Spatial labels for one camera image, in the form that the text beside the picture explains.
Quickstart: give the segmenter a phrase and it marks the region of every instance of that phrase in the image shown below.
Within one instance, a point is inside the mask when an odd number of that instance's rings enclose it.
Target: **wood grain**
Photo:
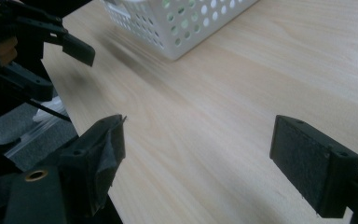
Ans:
[[[110,195],[125,223],[349,223],[318,217],[269,158],[276,115],[358,153],[358,1],[260,0],[170,62],[99,1],[65,18],[92,68],[46,46],[79,134],[116,113],[127,158]]]

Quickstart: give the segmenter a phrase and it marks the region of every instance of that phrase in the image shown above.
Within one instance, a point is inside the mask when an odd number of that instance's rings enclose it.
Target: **basket hole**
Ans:
[[[181,25],[182,25],[182,28],[183,28],[183,29],[187,28],[187,26],[188,26],[188,20],[185,19],[184,21],[182,21]]]
[[[205,15],[207,12],[208,12],[208,8],[205,5],[203,5],[201,8],[202,15]]]
[[[200,26],[197,24],[194,26],[194,32],[198,33],[200,31]]]
[[[185,33],[185,38],[186,38],[186,39],[189,39],[189,38],[190,38],[190,32],[189,32],[189,31],[187,31],[187,32]]]
[[[176,27],[176,26],[173,26],[172,28],[171,28],[171,34],[172,35],[177,35],[178,34],[178,28]]]
[[[168,15],[167,15],[167,20],[168,21],[173,21],[173,13],[168,13]]]
[[[211,7],[212,7],[212,8],[215,8],[215,7],[216,7],[216,0],[212,0],[212,2],[211,2]]]
[[[193,15],[191,15],[192,21],[197,21],[199,19],[199,14],[197,12],[194,12]]]
[[[178,14],[183,15],[185,13],[185,7],[179,7]]]
[[[177,38],[177,39],[175,40],[175,45],[176,45],[176,47],[179,47],[181,43],[182,43],[182,40],[181,40],[180,38]]]
[[[222,14],[224,15],[224,14],[226,14],[226,12],[227,12],[226,6],[222,6]]]
[[[204,22],[203,22],[203,25],[205,27],[209,26],[209,19],[208,18],[205,18]]]
[[[162,0],[162,6],[168,8],[170,6],[171,0]]]
[[[214,21],[216,21],[218,17],[219,17],[219,15],[217,14],[217,12],[214,12],[213,15],[212,15],[212,19]]]
[[[188,0],[188,5],[194,7],[196,5],[196,0]]]

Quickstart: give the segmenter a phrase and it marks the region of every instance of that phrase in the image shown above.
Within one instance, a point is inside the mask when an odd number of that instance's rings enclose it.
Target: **black bracket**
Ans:
[[[112,214],[108,190],[126,156],[124,121],[121,115],[100,119],[34,168],[1,172],[4,223],[122,223],[114,208]]]
[[[269,156],[321,217],[358,223],[358,154],[308,123],[277,116]]]

